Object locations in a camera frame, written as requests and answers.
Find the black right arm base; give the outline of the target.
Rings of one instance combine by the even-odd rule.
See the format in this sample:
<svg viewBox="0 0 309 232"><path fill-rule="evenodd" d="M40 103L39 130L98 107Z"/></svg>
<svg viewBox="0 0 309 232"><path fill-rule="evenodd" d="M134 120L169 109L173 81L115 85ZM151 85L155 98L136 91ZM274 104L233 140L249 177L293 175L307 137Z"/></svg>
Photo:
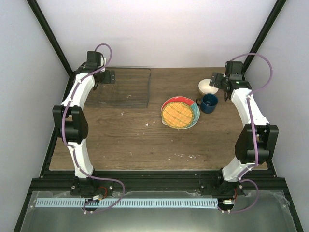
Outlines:
<svg viewBox="0 0 309 232"><path fill-rule="evenodd" d="M237 192L239 182L228 182L220 175L209 175L199 179L199 189L202 195L232 196Z"/></svg>

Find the beige ceramic bowl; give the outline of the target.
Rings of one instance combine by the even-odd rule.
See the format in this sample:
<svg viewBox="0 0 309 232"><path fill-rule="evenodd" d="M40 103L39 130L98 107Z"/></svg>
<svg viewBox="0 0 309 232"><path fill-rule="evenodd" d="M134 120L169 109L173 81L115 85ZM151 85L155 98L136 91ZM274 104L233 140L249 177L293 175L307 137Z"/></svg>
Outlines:
<svg viewBox="0 0 309 232"><path fill-rule="evenodd" d="M198 90L201 95L215 94L218 92L218 88L210 86L210 79L203 79L198 84Z"/></svg>

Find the dark blue ceramic mug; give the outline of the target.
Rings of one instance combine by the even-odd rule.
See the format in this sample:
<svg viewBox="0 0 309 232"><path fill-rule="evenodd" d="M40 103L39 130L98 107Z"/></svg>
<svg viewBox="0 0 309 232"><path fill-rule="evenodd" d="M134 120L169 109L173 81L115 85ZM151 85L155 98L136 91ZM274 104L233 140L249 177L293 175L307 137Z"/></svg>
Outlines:
<svg viewBox="0 0 309 232"><path fill-rule="evenodd" d="M203 113L211 114L218 104L218 97L214 94L205 94L203 97L196 99L195 103Z"/></svg>

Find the black wire dish rack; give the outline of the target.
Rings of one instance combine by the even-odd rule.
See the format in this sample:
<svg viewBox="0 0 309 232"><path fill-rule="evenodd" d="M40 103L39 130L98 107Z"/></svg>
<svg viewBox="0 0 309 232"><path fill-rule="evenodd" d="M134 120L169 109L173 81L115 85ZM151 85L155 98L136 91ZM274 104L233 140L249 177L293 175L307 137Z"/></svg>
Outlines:
<svg viewBox="0 0 309 232"><path fill-rule="evenodd" d="M146 108L150 98L151 69L109 68L109 77L92 90L86 107Z"/></svg>

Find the yellow woven pattern plate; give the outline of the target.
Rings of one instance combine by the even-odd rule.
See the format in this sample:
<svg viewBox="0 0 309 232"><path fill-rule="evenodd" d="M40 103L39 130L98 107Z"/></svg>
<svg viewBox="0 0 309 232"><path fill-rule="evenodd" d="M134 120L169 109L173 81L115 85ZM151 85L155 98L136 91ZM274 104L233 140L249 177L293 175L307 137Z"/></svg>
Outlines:
<svg viewBox="0 0 309 232"><path fill-rule="evenodd" d="M163 122L176 129L187 128L194 119L193 109L186 103L174 101L166 104L161 112Z"/></svg>

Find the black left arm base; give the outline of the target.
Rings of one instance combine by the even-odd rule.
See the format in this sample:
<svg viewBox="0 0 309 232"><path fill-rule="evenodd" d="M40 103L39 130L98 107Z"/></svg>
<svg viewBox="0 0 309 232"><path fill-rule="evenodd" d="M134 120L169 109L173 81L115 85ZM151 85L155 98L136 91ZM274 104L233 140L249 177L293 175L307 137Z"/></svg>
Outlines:
<svg viewBox="0 0 309 232"><path fill-rule="evenodd" d="M72 196L93 197L96 195L109 196L113 192L114 182L101 181L92 178L75 177L71 186Z"/></svg>

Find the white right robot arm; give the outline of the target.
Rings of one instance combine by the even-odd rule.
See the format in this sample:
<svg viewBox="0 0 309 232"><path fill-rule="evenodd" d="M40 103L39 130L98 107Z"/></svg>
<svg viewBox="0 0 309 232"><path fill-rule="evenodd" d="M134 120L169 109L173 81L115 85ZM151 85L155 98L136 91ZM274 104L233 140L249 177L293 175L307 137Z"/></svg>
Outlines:
<svg viewBox="0 0 309 232"><path fill-rule="evenodd" d="M235 144L235 157L222 169L222 178L214 183L216 192L225 195L232 189L231 182L240 181L253 167L272 160L279 128L261 113L252 87L244 79L241 61L227 61L225 73L214 72L210 86L223 90L225 100L232 101L243 124Z"/></svg>

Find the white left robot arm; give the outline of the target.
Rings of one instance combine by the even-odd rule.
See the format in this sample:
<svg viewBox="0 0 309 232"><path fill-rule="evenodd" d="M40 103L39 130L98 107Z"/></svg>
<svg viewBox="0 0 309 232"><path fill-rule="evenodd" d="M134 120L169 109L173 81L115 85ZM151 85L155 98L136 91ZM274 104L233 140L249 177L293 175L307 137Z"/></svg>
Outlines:
<svg viewBox="0 0 309 232"><path fill-rule="evenodd" d="M115 72L105 67L108 60L98 51L88 51L86 62L76 71L72 88L61 105L53 107L53 119L58 137L68 148L77 178L86 179L82 190L87 195L98 191L98 182L92 176L94 167L90 162L86 138L89 127L83 109L86 99L99 84L114 84Z"/></svg>

